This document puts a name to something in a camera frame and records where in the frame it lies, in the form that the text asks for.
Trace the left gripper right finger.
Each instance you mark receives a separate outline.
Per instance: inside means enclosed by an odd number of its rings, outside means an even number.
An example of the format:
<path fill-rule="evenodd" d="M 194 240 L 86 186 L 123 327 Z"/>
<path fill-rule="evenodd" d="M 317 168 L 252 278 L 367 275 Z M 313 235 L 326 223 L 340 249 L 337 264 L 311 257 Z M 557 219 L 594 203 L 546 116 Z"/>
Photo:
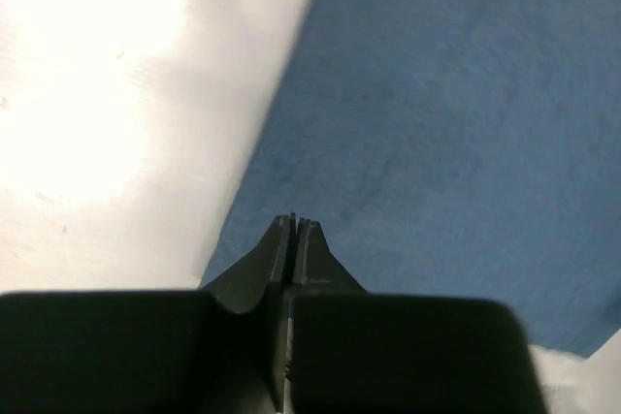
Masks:
<path fill-rule="evenodd" d="M 298 223 L 291 286 L 304 291 L 366 293 L 332 254 L 321 225 L 309 219 Z"/>

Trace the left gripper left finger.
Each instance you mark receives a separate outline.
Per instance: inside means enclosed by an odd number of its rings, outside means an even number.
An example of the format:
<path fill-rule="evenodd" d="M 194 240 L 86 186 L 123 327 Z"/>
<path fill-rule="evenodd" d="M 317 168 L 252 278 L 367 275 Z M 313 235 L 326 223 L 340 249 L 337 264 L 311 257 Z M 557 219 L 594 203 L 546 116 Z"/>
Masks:
<path fill-rule="evenodd" d="M 204 413 L 281 413 L 296 219 L 275 217 L 261 239 L 206 290 L 220 314 L 209 321 Z"/>

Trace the blue cloth napkin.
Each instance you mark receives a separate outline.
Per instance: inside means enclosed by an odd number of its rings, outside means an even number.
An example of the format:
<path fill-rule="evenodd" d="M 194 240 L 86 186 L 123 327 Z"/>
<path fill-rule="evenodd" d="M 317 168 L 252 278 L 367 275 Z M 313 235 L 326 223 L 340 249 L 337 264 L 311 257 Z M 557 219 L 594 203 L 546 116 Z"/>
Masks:
<path fill-rule="evenodd" d="M 207 277 L 274 217 L 367 289 L 620 326 L 620 0 L 313 0 Z"/>

